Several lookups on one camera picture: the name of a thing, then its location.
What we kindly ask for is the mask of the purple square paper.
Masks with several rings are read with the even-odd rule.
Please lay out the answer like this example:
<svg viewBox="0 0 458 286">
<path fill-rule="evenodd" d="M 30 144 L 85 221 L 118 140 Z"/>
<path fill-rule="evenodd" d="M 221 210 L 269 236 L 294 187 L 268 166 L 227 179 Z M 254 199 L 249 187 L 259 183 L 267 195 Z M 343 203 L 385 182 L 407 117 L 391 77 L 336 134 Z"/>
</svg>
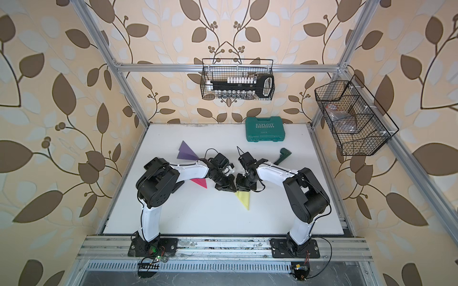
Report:
<svg viewBox="0 0 458 286">
<path fill-rule="evenodd" d="M 177 159 L 197 161 L 199 160 L 199 156 L 187 145 L 185 141 L 182 141 L 178 149 Z"/>
</svg>

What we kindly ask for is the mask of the pink square paper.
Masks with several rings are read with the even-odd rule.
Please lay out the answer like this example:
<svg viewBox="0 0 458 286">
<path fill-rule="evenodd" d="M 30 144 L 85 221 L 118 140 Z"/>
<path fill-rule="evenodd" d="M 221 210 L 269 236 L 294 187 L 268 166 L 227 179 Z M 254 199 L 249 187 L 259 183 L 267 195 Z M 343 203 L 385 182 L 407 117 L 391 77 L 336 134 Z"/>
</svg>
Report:
<svg viewBox="0 0 458 286">
<path fill-rule="evenodd" d="M 198 184 L 199 186 L 207 189 L 207 183 L 206 183 L 206 179 L 205 178 L 195 178 L 195 179 L 191 179 L 192 182 Z"/>
</svg>

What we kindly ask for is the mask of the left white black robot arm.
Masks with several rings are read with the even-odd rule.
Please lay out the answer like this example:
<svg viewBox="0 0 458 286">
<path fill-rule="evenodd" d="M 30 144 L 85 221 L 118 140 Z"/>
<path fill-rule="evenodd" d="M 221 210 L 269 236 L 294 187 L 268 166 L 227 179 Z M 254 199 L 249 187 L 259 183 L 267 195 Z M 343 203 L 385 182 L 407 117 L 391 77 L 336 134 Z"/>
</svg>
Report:
<svg viewBox="0 0 458 286">
<path fill-rule="evenodd" d="M 161 206 L 186 181 L 211 179 L 218 191 L 237 191 L 234 180 L 234 164 L 223 154 L 213 158 L 199 158 L 194 163 L 171 164 L 155 157 L 144 166 L 145 173 L 137 181 L 137 199 L 142 205 L 140 238 L 150 243 L 160 235 Z"/>
</svg>

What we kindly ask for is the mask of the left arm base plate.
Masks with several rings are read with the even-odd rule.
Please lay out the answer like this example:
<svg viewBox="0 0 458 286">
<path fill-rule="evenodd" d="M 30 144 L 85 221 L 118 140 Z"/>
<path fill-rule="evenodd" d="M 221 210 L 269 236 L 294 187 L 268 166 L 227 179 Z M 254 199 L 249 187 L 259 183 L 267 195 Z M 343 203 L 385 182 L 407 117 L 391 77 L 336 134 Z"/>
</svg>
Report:
<svg viewBox="0 0 458 286">
<path fill-rule="evenodd" d="M 140 237 L 131 237 L 128 250 L 129 257 L 158 257 L 174 256 L 177 251 L 177 238 L 155 238 L 152 242 L 145 242 Z"/>
</svg>

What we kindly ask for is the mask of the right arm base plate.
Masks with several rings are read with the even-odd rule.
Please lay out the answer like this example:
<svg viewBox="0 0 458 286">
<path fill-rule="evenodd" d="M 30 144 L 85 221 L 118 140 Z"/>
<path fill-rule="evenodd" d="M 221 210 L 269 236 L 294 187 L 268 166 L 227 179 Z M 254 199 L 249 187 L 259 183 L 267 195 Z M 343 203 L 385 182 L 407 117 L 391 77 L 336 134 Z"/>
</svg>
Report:
<svg viewBox="0 0 458 286">
<path fill-rule="evenodd" d="M 272 238 L 270 245 L 272 256 L 276 259 L 320 258 L 316 240 L 310 239 L 306 243 L 298 245 L 290 238 Z"/>
</svg>

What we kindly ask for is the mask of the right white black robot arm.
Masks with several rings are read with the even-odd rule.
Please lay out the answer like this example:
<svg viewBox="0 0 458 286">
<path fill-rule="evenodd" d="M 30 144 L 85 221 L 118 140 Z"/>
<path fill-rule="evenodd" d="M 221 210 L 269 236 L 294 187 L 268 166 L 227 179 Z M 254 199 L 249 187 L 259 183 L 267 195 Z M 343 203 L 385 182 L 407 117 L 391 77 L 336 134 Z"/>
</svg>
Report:
<svg viewBox="0 0 458 286">
<path fill-rule="evenodd" d="M 329 196 L 312 170 L 284 169 L 264 158 L 256 160 L 249 152 L 242 153 L 238 161 L 245 172 L 237 175 L 236 188 L 239 191 L 259 193 L 261 190 L 258 184 L 264 185 L 265 181 L 282 187 L 296 216 L 287 239 L 294 247 L 307 245 L 316 221 L 327 216 L 325 210 L 332 208 Z"/>
</svg>

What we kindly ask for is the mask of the yellow square paper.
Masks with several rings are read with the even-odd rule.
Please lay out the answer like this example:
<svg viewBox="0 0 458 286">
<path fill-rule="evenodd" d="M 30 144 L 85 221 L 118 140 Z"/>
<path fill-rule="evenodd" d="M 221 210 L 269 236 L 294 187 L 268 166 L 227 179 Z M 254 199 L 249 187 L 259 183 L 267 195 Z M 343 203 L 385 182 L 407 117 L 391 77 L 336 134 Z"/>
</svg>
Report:
<svg viewBox="0 0 458 286">
<path fill-rule="evenodd" d="M 242 203 L 246 210 L 249 210 L 250 206 L 250 192 L 238 191 L 236 197 Z"/>
</svg>

